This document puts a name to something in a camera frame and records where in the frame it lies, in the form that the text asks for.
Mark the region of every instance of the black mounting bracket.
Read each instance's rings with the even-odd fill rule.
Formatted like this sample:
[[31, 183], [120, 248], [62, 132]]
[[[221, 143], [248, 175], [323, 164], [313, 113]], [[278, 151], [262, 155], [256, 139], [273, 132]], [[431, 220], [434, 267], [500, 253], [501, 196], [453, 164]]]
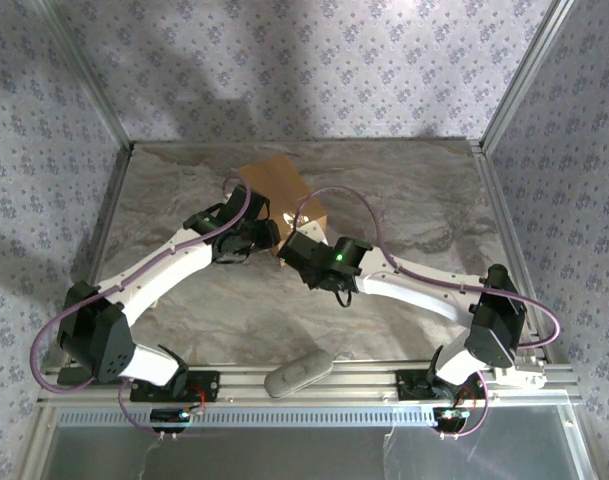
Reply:
[[213, 370], [189, 370], [184, 393], [173, 397], [169, 390], [144, 380], [135, 380], [131, 387], [131, 402], [135, 403], [201, 403], [202, 393], [206, 403], [217, 400], [220, 389], [220, 372]]
[[471, 375], [463, 385], [451, 385], [440, 381], [429, 382], [429, 370], [397, 370], [395, 383], [397, 397], [403, 401], [409, 400], [448, 400], [454, 402], [462, 388], [468, 389], [477, 399], [484, 398], [484, 390], [477, 384], [477, 374]]
[[[246, 188], [238, 185], [225, 204], [218, 203], [191, 215], [183, 226], [200, 235], [210, 233], [232, 220], [242, 208], [245, 198]], [[213, 245], [214, 263], [241, 263], [249, 255], [279, 244], [277, 224], [269, 218], [270, 203], [268, 198], [251, 190], [249, 206], [238, 223], [217, 237], [206, 240], [208, 245]], [[259, 220], [262, 210], [266, 210], [266, 218]]]

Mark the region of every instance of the robotic arm link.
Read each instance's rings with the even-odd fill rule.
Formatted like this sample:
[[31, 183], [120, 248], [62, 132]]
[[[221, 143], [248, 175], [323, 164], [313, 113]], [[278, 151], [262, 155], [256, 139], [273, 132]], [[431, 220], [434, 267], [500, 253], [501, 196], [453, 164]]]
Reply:
[[173, 237], [155, 252], [126, 271], [100, 282], [73, 285], [65, 308], [107, 293], [103, 298], [79, 309], [60, 323], [58, 344], [100, 383], [117, 377], [145, 380], [182, 395], [188, 372], [182, 359], [133, 342], [130, 328], [159, 297], [189, 275], [211, 263], [238, 263], [250, 254], [271, 248], [279, 242], [273, 220], [258, 219], [269, 200], [251, 192], [248, 208], [230, 229], [198, 242], [201, 236], [221, 228], [240, 212], [247, 196], [238, 186], [226, 204], [217, 204], [184, 222]]
[[[420, 386], [423, 391], [429, 388], [435, 396], [450, 398], [485, 366], [514, 365], [526, 314], [524, 304], [467, 290], [483, 284], [516, 292], [505, 267], [493, 265], [485, 277], [443, 272], [399, 259], [395, 259], [396, 268], [378, 247], [348, 237], [341, 237], [335, 246], [329, 246], [324, 239], [320, 240], [319, 234], [313, 235], [318, 231], [311, 224], [300, 227], [278, 253], [299, 272], [309, 288], [333, 292], [344, 307], [350, 305], [354, 293], [395, 298], [439, 313], [466, 328], [449, 345], [437, 350], [428, 372], [428, 384]], [[448, 282], [460, 288], [441, 287], [402, 275], [401, 265], [435, 279], [436, 283]]]

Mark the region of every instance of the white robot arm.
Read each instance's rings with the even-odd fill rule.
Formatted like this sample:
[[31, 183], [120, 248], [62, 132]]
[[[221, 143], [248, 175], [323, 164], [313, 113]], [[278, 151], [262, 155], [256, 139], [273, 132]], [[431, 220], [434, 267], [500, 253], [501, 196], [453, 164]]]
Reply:
[[466, 330], [435, 353], [428, 382], [436, 389], [453, 392], [476, 371], [487, 365], [509, 368], [524, 324], [526, 308], [507, 298], [466, 291], [467, 286], [499, 288], [515, 292], [506, 268], [493, 265], [485, 277], [443, 272], [395, 259], [397, 267], [420, 273], [430, 279], [460, 286], [435, 286], [401, 274], [378, 247], [366, 242], [340, 238], [327, 245], [319, 226], [300, 227], [286, 241], [278, 255], [295, 268], [309, 288], [335, 293], [348, 307], [353, 293], [395, 298], [439, 313]]
[[186, 364], [161, 345], [158, 350], [135, 344], [130, 328], [152, 303], [189, 275], [211, 263], [243, 261], [251, 253], [278, 244], [275, 222], [258, 219], [265, 207], [268, 211], [269, 200], [256, 192], [251, 192], [246, 212], [233, 227], [197, 242], [233, 219], [245, 198], [246, 189], [237, 187], [226, 204], [191, 216], [168, 242], [126, 271], [96, 287], [86, 282], [73, 285], [65, 307], [98, 293], [106, 295], [60, 323], [60, 347], [100, 383], [133, 378], [166, 389], [172, 397], [181, 396]]

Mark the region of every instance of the aluminum frame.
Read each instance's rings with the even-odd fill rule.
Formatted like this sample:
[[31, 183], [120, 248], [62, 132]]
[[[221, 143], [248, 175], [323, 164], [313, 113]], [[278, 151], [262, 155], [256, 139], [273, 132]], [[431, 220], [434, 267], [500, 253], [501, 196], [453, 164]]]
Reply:
[[[150, 409], [129, 409], [138, 423], [154, 426]], [[60, 428], [125, 427], [132, 425], [118, 407], [61, 408]], [[209, 405], [196, 414], [190, 424], [166, 423], [165, 426], [199, 428], [327, 428], [327, 427], [435, 427], [431, 407], [221, 407]]]
[[517, 67], [515, 75], [509, 84], [495, 114], [486, 127], [480, 140], [485, 154], [490, 155], [497, 146], [502, 134], [508, 127], [517, 108], [522, 103], [526, 93], [535, 80], [535, 76], [546, 60], [557, 32], [562, 27], [575, 0], [553, 0], [544, 14], [535, 36]]
[[77, 80], [86, 91], [91, 105], [106, 125], [113, 141], [120, 148], [129, 148], [131, 139], [122, 126], [122, 122], [120, 122], [113, 104], [93, 72], [91, 64], [75, 40], [75, 35], [70, 31], [67, 22], [64, 21], [64, 14], [61, 13], [57, 2], [33, 0], [33, 5], [35, 5], [42, 20], [51, 31], [55, 42], [76, 73]]
[[[501, 189], [494, 173], [492, 164], [482, 153], [479, 142], [471, 142], [476, 166], [484, 187], [491, 200], [491, 207], [496, 215], [500, 236], [509, 260], [509, 269], [515, 277], [516, 284], [529, 295], [534, 295], [528, 272], [517, 243], [517, 237], [510, 223], [510, 216], [503, 199]], [[118, 175], [118, 182], [124, 179], [128, 159]], [[117, 207], [120, 188], [113, 192], [110, 201], [109, 215], [112, 218]], [[102, 232], [101, 249], [94, 261], [94, 276], [101, 270], [103, 250], [110, 232], [111, 221], [107, 221]], [[538, 330], [542, 328], [543, 319], [529, 317], [529, 333], [536, 339]], [[561, 358], [554, 346], [537, 349], [538, 358], [553, 361]], [[218, 409], [253, 409], [258, 408], [318, 408], [318, 407], [368, 407], [383, 406], [420, 406], [446, 407], [443, 401], [412, 401], [399, 402], [395, 384], [395, 370], [426, 369], [429, 362], [337, 362], [329, 377], [319, 383], [296, 392], [284, 399], [275, 400], [268, 397], [264, 390], [264, 376], [275, 365], [208, 365], [194, 366], [199, 370], [218, 370], [221, 372], [220, 396], [216, 402]], [[581, 403], [576, 376], [572, 367], [567, 364], [547, 363], [545, 365], [547, 384], [540, 390], [523, 390], [505, 387], [495, 382], [492, 371], [484, 372], [489, 387], [490, 408], [557, 405], [560, 422], [565, 426], [565, 433], [573, 461], [580, 478], [599, 478], [603, 471], [597, 468], [599, 454], [592, 443], [592, 437], [587, 433], [586, 422], [583, 421], [582, 411], [575, 407]], [[55, 383], [59, 368], [46, 372], [49, 381]], [[27, 436], [27, 448], [22, 460], [15, 471], [16, 478], [34, 479], [42, 475], [50, 449], [53, 433], [57, 427], [63, 409], [85, 411], [103, 407], [115, 407], [117, 394], [116, 386], [98, 386], [76, 392], [67, 396], [54, 395], [45, 390], [40, 392], [37, 400], [37, 413], [33, 428]], [[133, 404], [125, 399], [127, 408], [151, 408], [150, 404]], [[177, 406], [177, 404], [156, 404], [156, 407]], [[465, 403], [472, 407], [472, 402]]]

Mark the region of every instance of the gray remote control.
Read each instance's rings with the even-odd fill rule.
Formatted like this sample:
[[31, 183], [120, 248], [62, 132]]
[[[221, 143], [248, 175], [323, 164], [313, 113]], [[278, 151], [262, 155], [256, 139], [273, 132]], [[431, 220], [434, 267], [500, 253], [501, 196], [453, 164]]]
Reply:
[[333, 357], [324, 350], [315, 350], [269, 373], [264, 388], [273, 398], [290, 393], [326, 377], [333, 370]]

